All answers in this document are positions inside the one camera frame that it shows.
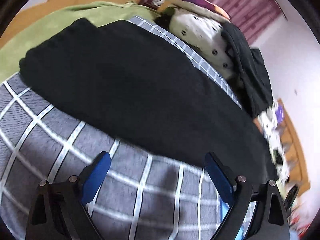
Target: metal screw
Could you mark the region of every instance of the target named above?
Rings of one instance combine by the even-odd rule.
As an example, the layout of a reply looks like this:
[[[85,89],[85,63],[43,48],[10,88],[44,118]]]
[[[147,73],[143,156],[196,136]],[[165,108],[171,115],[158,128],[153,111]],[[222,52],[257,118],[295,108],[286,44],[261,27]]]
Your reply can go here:
[[[238,180],[241,181],[241,182],[246,182],[247,178],[245,176],[238,176]]]
[[[275,181],[274,180],[269,180],[269,184],[274,187],[276,185]]]
[[[44,186],[45,184],[47,184],[47,181],[45,179],[41,180],[39,183],[41,187]]]
[[[78,177],[77,177],[76,175],[73,175],[73,176],[71,176],[71,177],[69,178],[69,181],[70,181],[70,182],[75,182],[75,181],[77,181],[77,179],[78,179]]]

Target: black cloth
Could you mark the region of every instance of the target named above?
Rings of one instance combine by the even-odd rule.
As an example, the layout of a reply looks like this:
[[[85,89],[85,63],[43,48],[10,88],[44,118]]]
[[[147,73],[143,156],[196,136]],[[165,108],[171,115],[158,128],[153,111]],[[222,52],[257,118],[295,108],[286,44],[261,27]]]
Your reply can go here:
[[[77,20],[28,51],[20,71],[58,109],[110,136],[198,167],[213,151],[236,175],[277,180],[252,119],[183,52],[132,23]]]
[[[229,82],[243,108],[252,117],[257,117],[273,103],[271,84],[259,49],[250,49],[241,30],[232,23],[222,24],[221,36],[227,42],[226,52],[233,59],[234,70],[243,81]]]

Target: checkered blanket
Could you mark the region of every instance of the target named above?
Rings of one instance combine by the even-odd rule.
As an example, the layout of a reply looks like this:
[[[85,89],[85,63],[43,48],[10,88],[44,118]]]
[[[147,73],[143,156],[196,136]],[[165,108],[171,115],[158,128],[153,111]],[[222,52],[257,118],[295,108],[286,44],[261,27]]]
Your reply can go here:
[[[159,26],[130,22],[182,50],[240,106],[223,78],[196,52]],[[221,223],[221,201],[208,174],[155,156],[56,109],[27,88],[17,73],[0,86],[0,215],[24,239],[31,200],[41,179],[78,175],[101,151],[111,168],[88,213],[105,239],[210,239]],[[244,220],[244,233],[254,205]]]

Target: purple balloon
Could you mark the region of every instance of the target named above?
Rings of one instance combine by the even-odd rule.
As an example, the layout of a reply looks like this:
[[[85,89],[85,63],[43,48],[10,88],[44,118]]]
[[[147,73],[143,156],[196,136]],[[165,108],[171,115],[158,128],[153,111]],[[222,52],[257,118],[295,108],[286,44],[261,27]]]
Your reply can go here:
[[[278,109],[276,110],[276,117],[277,117],[278,123],[281,123],[284,119],[283,107],[281,105],[279,105]]]

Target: green sheet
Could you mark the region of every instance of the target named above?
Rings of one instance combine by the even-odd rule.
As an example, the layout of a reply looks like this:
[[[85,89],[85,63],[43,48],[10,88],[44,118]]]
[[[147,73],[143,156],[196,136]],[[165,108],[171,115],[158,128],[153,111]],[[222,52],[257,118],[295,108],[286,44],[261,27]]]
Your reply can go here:
[[[74,5],[55,11],[18,33],[0,49],[0,83],[19,70],[19,61],[26,52],[60,32],[79,18],[87,18],[95,26],[129,20],[134,15],[153,21],[158,13],[133,2],[115,4],[98,1]]]

